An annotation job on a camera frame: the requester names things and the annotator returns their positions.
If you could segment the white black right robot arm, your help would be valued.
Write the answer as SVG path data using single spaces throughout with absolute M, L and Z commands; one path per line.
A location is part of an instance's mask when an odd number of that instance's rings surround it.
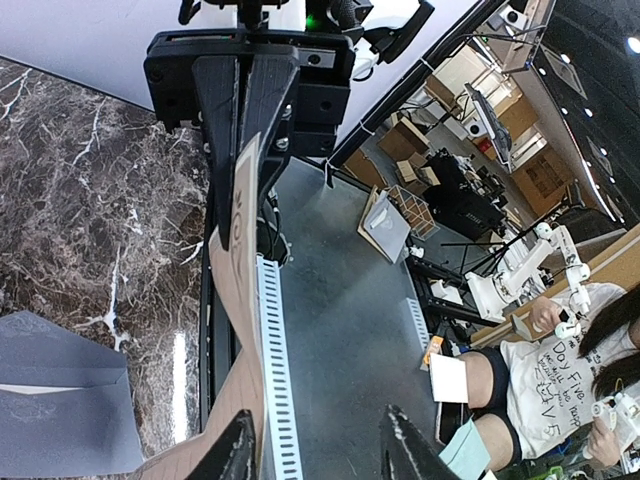
M 256 141 L 257 194 L 294 156 L 328 157 L 358 65 L 395 61 L 434 13 L 427 1 L 371 16 L 365 1 L 185 1 L 176 31 L 157 34 L 143 64 L 166 129 L 202 131 L 212 174 L 214 225 L 224 248 L 235 169 Z

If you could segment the blue-grey envelope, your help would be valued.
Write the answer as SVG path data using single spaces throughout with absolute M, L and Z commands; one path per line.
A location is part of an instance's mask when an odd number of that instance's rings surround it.
M 126 357 L 29 311 L 2 317 L 2 477 L 127 474 L 142 462 Z

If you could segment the white letter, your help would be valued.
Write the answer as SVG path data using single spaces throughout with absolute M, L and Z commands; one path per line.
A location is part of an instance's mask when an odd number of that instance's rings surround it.
M 1 384 L 0 390 L 19 395 L 47 395 L 81 390 L 81 387 L 50 387 Z

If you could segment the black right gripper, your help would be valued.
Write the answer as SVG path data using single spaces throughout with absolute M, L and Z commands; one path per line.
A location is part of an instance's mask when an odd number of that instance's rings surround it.
M 352 41 L 340 34 L 231 29 L 157 34 L 144 61 L 153 109 L 172 131 L 204 127 L 218 237 L 229 249 L 238 141 L 259 135 L 258 198 L 291 153 L 331 153 L 350 96 Z

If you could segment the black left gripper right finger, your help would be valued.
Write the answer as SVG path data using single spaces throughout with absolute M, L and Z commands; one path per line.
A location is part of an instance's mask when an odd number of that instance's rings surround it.
M 382 479 L 458 479 L 397 405 L 385 407 L 380 421 L 380 445 Z

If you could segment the white paper sheet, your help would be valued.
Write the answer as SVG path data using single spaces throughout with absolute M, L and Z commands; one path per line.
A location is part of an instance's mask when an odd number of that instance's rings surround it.
M 129 476 L 131 479 L 187 479 L 240 410 L 249 410 L 253 416 L 259 477 L 267 420 L 256 268 L 259 139 L 255 135 L 237 159 L 229 249 L 222 248 L 218 228 L 209 240 L 213 281 L 241 351 L 215 399 L 203 433 L 152 457 Z

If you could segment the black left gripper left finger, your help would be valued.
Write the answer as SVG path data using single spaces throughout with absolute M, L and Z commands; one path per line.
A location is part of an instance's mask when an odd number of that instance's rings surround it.
M 187 480 L 257 479 L 256 446 L 253 416 L 249 410 L 240 410 Z

